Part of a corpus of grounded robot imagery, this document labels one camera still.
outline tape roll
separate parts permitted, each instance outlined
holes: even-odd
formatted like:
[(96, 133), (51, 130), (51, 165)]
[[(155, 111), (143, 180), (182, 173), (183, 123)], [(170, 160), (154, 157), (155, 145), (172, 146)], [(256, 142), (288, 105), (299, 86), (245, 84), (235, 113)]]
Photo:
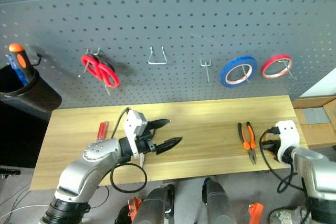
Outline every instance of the tape roll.
[[(229, 74), (237, 68), (248, 66), (246, 74), (238, 80), (229, 80)], [(251, 56), (243, 56), (229, 62), (220, 72), (219, 80), (225, 87), (233, 88), (244, 85), (248, 80), (253, 78), (257, 72), (257, 61)]]
[[(278, 72), (278, 73), (274, 73), (274, 74), (266, 74), (266, 70), (274, 63), (278, 63), (279, 61), (287, 61), (288, 64), (284, 65), (284, 68)], [(275, 79), (275, 78), (279, 78), (285, 74), (287, 74), (289, 72), (289, 70), (293, 67), (293, 60), (289, 55), (276, 55), (272, 58), (270, 58), (261, 68), (261, 75), (265, 78), (265, 79)]]

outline red scissors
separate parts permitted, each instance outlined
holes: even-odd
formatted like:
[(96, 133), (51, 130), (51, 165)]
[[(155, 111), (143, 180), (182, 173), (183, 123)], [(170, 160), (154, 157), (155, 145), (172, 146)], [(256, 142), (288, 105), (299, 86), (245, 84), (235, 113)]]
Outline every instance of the red scissors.
[(110, 88), (119, 86), (119, 78), (114, 72), (114, 68), (108, 62), (99, 62), (93, 55), (83, 55), (80, 59), (85, 66), (85, 71), (88, 70), (98, 80), (103, 81), (105, 85)]

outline gray floor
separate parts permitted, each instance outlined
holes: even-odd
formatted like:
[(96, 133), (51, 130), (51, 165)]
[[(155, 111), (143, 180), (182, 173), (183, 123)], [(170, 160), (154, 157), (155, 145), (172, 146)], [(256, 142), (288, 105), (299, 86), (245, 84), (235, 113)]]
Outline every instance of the gray floor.
[[(331, 160), (335, 160), (335, 151), (331, 148), (321, 150)], [(285, 176), (288, 170), (278, 170), (280, 175)], [(21, 187), (31, 181), (33, 169), (22, 169), (22, 174), (15, 177), (9, 177), (0, 182), (0, 202), (16, 193)], [(267, 217), (270, 211), (282, 206), (300, 206), (304, 204), (303, 193), (292, 188), (288, 188), (284, 193), (277, 194), (278, 181), (269, 172), (250, 172), (239, 174), (225, 174), (213, 176), (226, 190), (230, 203), (233, 208), (237, 223), (248, 223), (249, 213), (248, 205), (259, 202), (265, 206), (263, 223), (267, 223)], [(127, 203), (127, 200), (133, 196), (144, 198), (151, 190), (162, 184), (174, 184), (176, 187), (175, 199), (175, 223), (193, 224), (197, 213), (199, 224), (207, 223), (206, 210), (202, 204), (202, 184), (205, 177), (178, 179), (170, 181), (148, 182), (147, 186), (139, 193), (134, 195), (122, 194), (115, 191), (110, 186), (110, 196), (108, 201), (101, 207), (91, 210), (85, 215), (83, 223), (108, 224), (114, 223), (120, 208)], [(293, 181), (301, 184), (300, 178), (296, 177)], [(127, 185), (127, 189), (137, 185)], [(91, 206), (99, 205), (106, 197), (106, 189), (99, 187), (96, 194), (90, 202)], [(18, 205), (48, 205), (52, 199), (54, 190), (31, 191)], [(7, 213), (12, 207), (16, 196), (7, 201), (0, 208), (0, 216)], [(9, 223), (36, 224), (39, 218), (44, 214), (46, 207), (34, 207), (20, 210), (14, 213)]]

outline black container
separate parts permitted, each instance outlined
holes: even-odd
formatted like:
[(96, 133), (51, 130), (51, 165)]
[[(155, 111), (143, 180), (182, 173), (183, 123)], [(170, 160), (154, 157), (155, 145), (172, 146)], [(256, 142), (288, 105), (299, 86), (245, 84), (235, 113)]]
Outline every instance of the black container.
[(13, 99), (43, 112), (58, 108), (62, 97), (49, 86), (34, 69), (33, 79), (23, 86), (11, 66), (0, 69), (2, 99)]

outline wooden tabletop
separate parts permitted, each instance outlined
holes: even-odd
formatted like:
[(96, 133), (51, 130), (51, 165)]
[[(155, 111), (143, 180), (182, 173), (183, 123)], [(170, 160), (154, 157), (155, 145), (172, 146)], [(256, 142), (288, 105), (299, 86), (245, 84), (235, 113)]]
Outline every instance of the wooden tabletop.
[[(85, 147), (96, 140), (100, 122), (109, 121), (108, 136), (126, 106), (107, 106), (55, 110), (42, 144), (31, 190), (56, 188), (61, 172), (82, 155)], [(156, 131), (154, 143), (182, 136), (173, 149), (156, 155), (146, 154), (143, 168), (148, 180), (162, 180), (268, 169), (257, 143), (257, 164), (253, 165), (240, 142), (237, 123), (249, 121), (259, 140), (262, 132), (281, 120), (293, 120), (300, 133), (300, 145), (307, 147), (301, 127), (288, 96), (227, 100), (131, 105), (148, 121), (170, 119), (171, 123)], [(116, 133), (124, 137), (123, 120)], [(274, 168), (282, 165), (267, 157)], [(115, 172), (116, 183), (143, 180), (135, 168), (121, 167)], [(109, 185), (106, 176), (101, 185)]]

